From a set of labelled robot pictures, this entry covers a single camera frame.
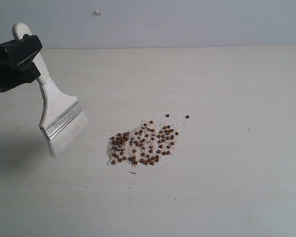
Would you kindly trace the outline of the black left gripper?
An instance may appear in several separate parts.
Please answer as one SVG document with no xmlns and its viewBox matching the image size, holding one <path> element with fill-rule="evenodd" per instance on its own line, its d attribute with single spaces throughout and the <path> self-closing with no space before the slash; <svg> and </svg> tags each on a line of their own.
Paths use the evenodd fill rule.
<svg viewBox="0 0 296 237">
<path fill-rule="evenodd" d="M 41 75 L 34 64 L 41 49 L 42 44 L 35 35 L 0 43 L 0 93 L 32 83 Z"/>
</svg>

